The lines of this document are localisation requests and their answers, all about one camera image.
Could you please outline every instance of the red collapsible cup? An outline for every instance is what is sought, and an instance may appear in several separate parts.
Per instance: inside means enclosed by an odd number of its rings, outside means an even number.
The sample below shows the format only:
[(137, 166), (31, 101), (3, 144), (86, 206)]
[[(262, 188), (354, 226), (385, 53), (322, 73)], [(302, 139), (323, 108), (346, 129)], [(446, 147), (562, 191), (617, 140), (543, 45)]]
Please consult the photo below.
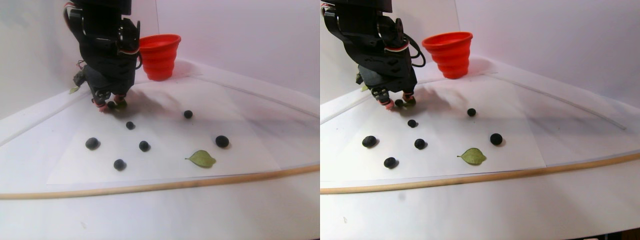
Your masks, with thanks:
[(149, 79), (164, 81), (171, 77), (180, 40), (180, 36), (174, 34), (140, 38), (142, 68)]
[(468, 73), (473, 37), (467, 32), (443, 33), (425, 38), (422, 46), (431, 54), (444, 77), (458, 79)]

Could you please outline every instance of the dark berry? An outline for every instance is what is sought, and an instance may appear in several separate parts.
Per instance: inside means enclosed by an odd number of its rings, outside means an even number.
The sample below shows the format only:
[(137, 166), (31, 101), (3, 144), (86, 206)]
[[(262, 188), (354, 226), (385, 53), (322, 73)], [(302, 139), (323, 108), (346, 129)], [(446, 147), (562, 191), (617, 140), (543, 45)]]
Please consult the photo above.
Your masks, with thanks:
[(151, 146), (149, 146), (149, 143), (147, 143), (147, 141), (141, 141), (138, 147), (140, 148), (140, 150), (142, 150), (142, 152), (146, 152), (149, 151), (149, 148)]
[(367, 136), (362, 140), (362, 146), (373, 147), (378, 142), (378, 139), (374, 136)]
[(126, 126), (127, 126), (127, 129), (128, 129), (128, 130), (131, 130), (131, 129), (136, 128), (136, 125), (135, 125), (135, 124), (133, 124), (132, 122), (127, 122)]
[(397, 161), (393, 157), (385, 159), (385, 167), (386, 168), (389, 168), (389, 169), (395, 168), (396, 167), (396, 163), (397, 163)]
[(193, 116), (193, 112), (191, 110), (187, 110), (184, 112), (185, 118), (191, 118)]
[(497, 146), (502, 143), (502, 136), (500, 134), (494, 133), (491, 134), (491, 138), (489, 138), (489, 140), (491, 141), (491, 144)]
[(409, 127), (414, 128), (416, 126), (418, 126), (418, 123), (415, 122), (415, 120), (411, 119), (409, 120), (409, 122), (407, 122), (407, 125), (409, 125)]
[(118, 159), (115, 162), (113, 162), (113, 168), (115, 168), (118, 171), (122, 171), (125, 168), (127, 168), (127, 163), (125, 163), (122, 159)]
[(94, 150), (98, 148), (98, 146), (100, 145), (100, 142), (96, 138), (89, 138), (86, 140), (84, 145), (86, 146), (86, 148)]
[(413, 146), (415, 146), (415, 148), (417, 148), (417, 149), (422, 150), (422, 149), (424, 149), (425, 147), (427, 147), (427, 143), (426, 143), (424, 140), (422, 140), (422, 139), (418, 138), (418, 139), (416, 139), (416, 140), (415, 140), (415, 142), (413, 143)]
[(227, 137), (225, 137), (225, 136), (220, 135), (220, 136), (216, 137), (216, 145), (218, 147), (225, 148), (225, 147), (229, 146), (229, 139)]
[(402, 99), (396, 99), (396, 106), (402, 107), (404, 105), (404, 102), (402, 101)]
[(469, 110), (467, 110), (467, 115), (475, 116), (476, 115), (476, 110), (473, 109), (473, 108), (469, 108)]

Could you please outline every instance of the white paper sheet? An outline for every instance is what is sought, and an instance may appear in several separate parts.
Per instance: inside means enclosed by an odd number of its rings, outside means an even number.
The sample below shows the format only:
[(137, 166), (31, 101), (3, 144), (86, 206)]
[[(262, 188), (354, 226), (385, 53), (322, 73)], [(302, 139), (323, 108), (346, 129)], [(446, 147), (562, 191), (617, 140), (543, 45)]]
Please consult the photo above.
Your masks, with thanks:
[[(416, 86), (415, 98), (416, 106), (393, 112), (371, 99), (323, 124), (321, 180), (403, 179), (545, 166), (509, 83), (484, 76), (440, 81)], [(475, 108), (477, 115), (467, 116), (468, 108)], [(350, 112), (359, 115), (344, 118)], [(410, 119), (419, 123), (416, 128), (407, 126)], [(493, 133), (501, 134), (505, 143), (493, 146)], [(373, 148), (362, 146), (368, 135), (380, 141)], [(417, 138), (428, 146), (416, 149)], [(473, 147), (487, 157), (479, 166), (457, 157)], [(388, 157), (399, 161), (392, 170), (383, 165)]]
[[(99, 113), (88, 100), (70, 106), (86, 108), (86, 116), (70, 120), (79, 122), (77, 133), (48, 184), (220, 176), (279, 169), (221, 86), (192, 78), (136, 84), (127, 101), (129, 106), (121, 113)], [(184, 118), (185, 110), (192, 110), (193, 118)], [(128, 130), (127, 121), (136, 128)], [(215, 145), (218, 135), (229, 138), (229, 147)], [(91, 137), (101, 142), (93, 151), (84, 146)], [(138, 148), (143, 140), (151, 146), (148, 152)], [(201, 168), (185, 159), (197, 150), (208, 151), (216, 164)], [(116, 159), (127, 163), (124, 171), (113, 168)]]

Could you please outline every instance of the wooden dowel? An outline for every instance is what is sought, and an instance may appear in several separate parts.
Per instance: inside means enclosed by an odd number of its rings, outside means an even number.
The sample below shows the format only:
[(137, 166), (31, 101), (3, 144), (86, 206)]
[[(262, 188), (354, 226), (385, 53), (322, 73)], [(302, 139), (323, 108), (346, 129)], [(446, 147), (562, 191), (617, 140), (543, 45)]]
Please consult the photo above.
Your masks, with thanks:
[(202, 179), (202, 180), (189, 180), (182, 182), (167, 182), (161, 184), (149, 184), (139, 186), (128, 186), (119, 188), (102, 188), (102, 189), (89, 189), (80, 191), (62, 191), (51, 193), (0, 193), (0, 200), (8, 199), (44, 199), (44, 198), (75, 198), (80, 196), (101, 196), (112, 195), (122, 193), (139, 193), (144, 191), (159, 191), (179, 188), (196, 188), (203, 186), (224, 185), (224, 184), (236, 184), (241, 182), (254, 182), (259, 180), (277, 179), (281, 177), (288, 177), (303, 173), (318, 172), (320, 171), (320, 165), (304, 166), (300, 168), (292, 168), (287, 170), (280, 170), (266, 173), (253, 173), (248, 175), (240, 175), (233, 177), (222, 177), (218, 179)]
[(518, 170), (504, 173), (491, 173), (487, 175), (478, 175), (470, 177), (453, 177), (450, 179), (427, 180), (422, 182), (407, 182), (400, 184), (388, 184), (377, 186), (350, 187), (350, 188), (321, 188), (320, 194), (340, 194), (340, 193), (370, 193), (377, 191), (394, 191), (414, 188), (430, 188), (437, 186), (447, 186), (453, 184), (466, 184), (473, 182), (488, 182), (493, 180), (516, 179), (520, 177), (532, 177), (537, 175), (546, 175), (551, 173), (561, 173), (574, 170), (582, 170), (588, 168), (597, 168), (600, 166), (608, 166), (618, 163), (633, 161), (640, 158), (640, 153), (629, 154), (610, 159), (603, 159), (587, 163), (574, 163), (562, 166), (552, 166), (548, 168), (535, 168), (527, 170)]

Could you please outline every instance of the white wall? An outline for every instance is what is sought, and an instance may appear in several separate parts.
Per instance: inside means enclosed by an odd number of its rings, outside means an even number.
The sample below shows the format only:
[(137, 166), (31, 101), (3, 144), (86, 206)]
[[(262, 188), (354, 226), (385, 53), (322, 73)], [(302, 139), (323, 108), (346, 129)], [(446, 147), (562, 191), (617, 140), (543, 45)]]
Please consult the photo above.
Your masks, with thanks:
[(157, 1), (161, 33), (178, 56), (319, 97), (320, 2)]
[[(338, 38), (327, 31), (317, 5), (317, 20), (320, 22), (320, 102), (325, 103), (362, 86), (355, 83), (357, 64), (349, 58)], [(392, 19), (402, 19), (404, 32), (418, 44), (428, 36), (458, 31), (458, 17), (454, 0), (393, 0)], [(432, 61), (422, 45), (427, 62)]]
[(456, 3), (472, 54), (640, 107), (640, 1)]
[[(0, 119), (73, 87), (78, 43), (65, 25), (66, 0), (0, 3)], [(142, 36), (157, 34), (155, 0), (135, 0)]]

